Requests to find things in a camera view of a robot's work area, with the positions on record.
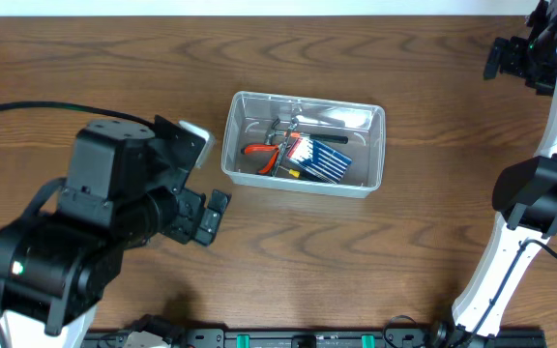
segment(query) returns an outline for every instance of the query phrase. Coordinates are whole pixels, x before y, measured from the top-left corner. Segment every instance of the wooden table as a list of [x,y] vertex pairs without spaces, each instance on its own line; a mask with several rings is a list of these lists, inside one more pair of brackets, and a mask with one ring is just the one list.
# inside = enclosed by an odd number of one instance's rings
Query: wooden table
[[[498,174],[541,139],[550,98],[482,78],[494,38],[525,33],[518,17],[0,18],[0,102],[158,113],[218,139],[189,181],[233,194],[217,241],[157,237],[128,252],[95,328],[146,313],[231,328],[381,328],[398,314],[427,323],[476,269]],[[220,147],[241,90],[383,106],[380,190],[359,200],[234,186]],[[65,175],[91,119],[0,114],[0,226]],[[504,324],[541,326],[557,347],[557,261],[537,258]]]

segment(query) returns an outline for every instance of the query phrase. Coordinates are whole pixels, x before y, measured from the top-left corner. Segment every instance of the green connector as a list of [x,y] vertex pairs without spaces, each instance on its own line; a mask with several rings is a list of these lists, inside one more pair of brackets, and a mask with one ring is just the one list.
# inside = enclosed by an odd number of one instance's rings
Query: green connector
[[375,348],[375,337],[372,334],[363,334],[363,348]]
[[238,334],[236,348],[250,348],[250,337],[247,334]]

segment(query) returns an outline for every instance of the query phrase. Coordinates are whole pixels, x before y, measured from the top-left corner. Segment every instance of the plastic bin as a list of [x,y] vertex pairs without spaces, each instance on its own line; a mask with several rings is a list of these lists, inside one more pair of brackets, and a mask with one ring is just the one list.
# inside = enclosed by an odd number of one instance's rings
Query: plastic bin
[[[287,129],[294,107],[299,111],[296,131],[348,137],[347,144],[325,143],[353,160],[339,184],[298,180],[285,170],[279,170],[274,178],[257,175],[256,171],[268,162],[271,154],[241,153],[246,145],[263,143],[266,130],[277,118],[278,129]],[[276,136],[274,144],[282,139]],[[238,185],[365,198],[382,183],[385,143],[385,116],[380,106],[238,92],[227,118],[221,167]],[[298,169],[287,159],[282,165]]]

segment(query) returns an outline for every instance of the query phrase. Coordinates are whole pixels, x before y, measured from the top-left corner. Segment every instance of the green light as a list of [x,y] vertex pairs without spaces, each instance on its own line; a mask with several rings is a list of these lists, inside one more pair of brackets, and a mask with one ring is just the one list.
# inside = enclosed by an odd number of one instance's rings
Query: green light
[[250,348],[250,336],[238,334],[236,337],[236,348]]
[[14,263],[12,264],[12,274],[15,276],[20,276],[23,274],[23,271],[25,271],[23,265],[18,261],[14,261]]
[[363,348],[375,348],[375,336],[372,334],[363,334]]

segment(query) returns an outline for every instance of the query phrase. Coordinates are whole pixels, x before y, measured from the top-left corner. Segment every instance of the orange handle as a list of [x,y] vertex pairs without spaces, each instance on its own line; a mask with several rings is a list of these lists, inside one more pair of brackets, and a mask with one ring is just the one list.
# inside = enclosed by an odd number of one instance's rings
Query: orange handle
[[272,155],[272,157],[270,158],[270,161],[268,162],[268,164],[266,164],[265,167],[259,169],[257,171],[257,174],[266,175],[266,174],[270,173],[270,171],[272,170],[272,167],[275,166],[275,162],[277,161],[277,157],[279,156],[279,152],[280,151],[276,151]]
[[248,155],[257,151],[270,152],[270,151],[275,151],[278,148],[279,145],[250,144],[245,146],[244,149],[242,149],[242,153]]

